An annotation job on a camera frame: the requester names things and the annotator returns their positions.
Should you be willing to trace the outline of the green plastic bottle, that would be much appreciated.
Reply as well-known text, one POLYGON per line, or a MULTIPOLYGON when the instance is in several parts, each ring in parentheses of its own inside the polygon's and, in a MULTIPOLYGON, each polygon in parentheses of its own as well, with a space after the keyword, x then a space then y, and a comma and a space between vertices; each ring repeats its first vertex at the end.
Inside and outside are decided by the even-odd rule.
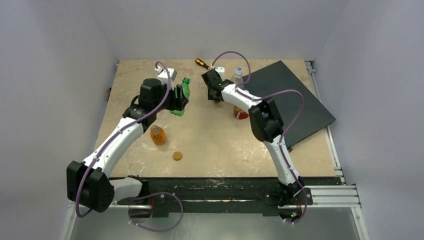
POLYGON ((170 114, 182 117, 185 113, 185 106, 189 103, 190 97, 190 79, 184 77, 181 84, 177 84, 174 93, 175 93, 175 105, 174 109, 169 110, 170 114))

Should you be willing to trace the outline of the clear plastic bottle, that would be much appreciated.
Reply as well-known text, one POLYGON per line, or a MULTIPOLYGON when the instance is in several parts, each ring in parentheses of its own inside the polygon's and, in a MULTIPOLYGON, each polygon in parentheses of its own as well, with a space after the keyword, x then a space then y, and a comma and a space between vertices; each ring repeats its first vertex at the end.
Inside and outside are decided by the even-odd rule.
POLYGON ((235 74, 235 71, 234 71, 234 74, 232 75, 230 80, 235 85, 237 85, 239 89, 245 90, 245 87, 242 85, 244 83, 243 74, 235 74))

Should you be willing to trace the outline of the blue-white Pocari Sweat cap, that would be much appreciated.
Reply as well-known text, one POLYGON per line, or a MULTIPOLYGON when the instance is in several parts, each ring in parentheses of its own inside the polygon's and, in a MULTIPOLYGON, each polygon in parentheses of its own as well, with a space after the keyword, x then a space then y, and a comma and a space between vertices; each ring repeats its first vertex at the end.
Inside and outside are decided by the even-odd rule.
POLYGON ((241 67, 237 67, 237 68, 235 69, 235 74, 237 74, 237 75, 242 75, 242 74, 243 74, 243 69, 242 69, 241 67))

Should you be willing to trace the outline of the tea bottle with yellow-red label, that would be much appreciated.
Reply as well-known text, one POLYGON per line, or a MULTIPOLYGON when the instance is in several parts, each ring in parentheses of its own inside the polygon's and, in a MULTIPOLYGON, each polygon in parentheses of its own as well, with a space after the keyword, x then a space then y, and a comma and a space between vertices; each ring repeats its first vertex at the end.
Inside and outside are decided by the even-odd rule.
POLYGON ((233 107, 233 115, 238 120, 244 120, 249 117, 248 113, 242 110, 241 108, 234 106, 233 107))

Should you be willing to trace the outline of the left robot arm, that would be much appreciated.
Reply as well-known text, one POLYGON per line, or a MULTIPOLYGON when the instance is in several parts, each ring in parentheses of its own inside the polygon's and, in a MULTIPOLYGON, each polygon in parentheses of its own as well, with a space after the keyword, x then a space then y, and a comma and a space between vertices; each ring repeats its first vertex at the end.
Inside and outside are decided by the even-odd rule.
POLYGON ((157 78, 147 78, 140 86, 117 127, 106 140, 81 162, 72 161, 66 168, 67 198, 75 209, 104 212, 112 202, 131 199, 138 205, 146 203, 149 191, 146 182, 136 176, 110 179, 118 161, 129 147, 156 121, 162 110, 184 113, 189 102, 190 80, 169 87, 157 78))

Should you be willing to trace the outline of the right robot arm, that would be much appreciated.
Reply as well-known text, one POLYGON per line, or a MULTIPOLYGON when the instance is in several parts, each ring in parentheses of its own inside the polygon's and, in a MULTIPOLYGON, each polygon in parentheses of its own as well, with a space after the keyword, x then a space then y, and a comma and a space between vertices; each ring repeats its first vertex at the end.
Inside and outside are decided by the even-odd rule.
POLYGON ((303 184, 287 150, 284 123, 275 101, 240 89, 232 81, 223 80, 215 70, 201 77, 207 86, 209 100, 227 102, 247 112, 253 135, 265 145, 277 170, 282 200, 288 204, 298 200, 303 184))

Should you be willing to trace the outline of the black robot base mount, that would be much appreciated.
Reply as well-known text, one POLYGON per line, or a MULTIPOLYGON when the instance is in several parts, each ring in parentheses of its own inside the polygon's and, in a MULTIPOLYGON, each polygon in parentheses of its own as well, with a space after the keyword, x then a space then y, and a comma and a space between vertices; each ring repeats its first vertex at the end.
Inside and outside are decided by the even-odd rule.
POLYGON ((123 199, 118 205, 152 207, 154 218, 170 213, 261 214, 264 217, 292 214, 299 217, 298 204, 305 203, 299 193, 283 199, 276 177, 147 177, 142 179, 141 196, 159 195, 144 200, 123 199))

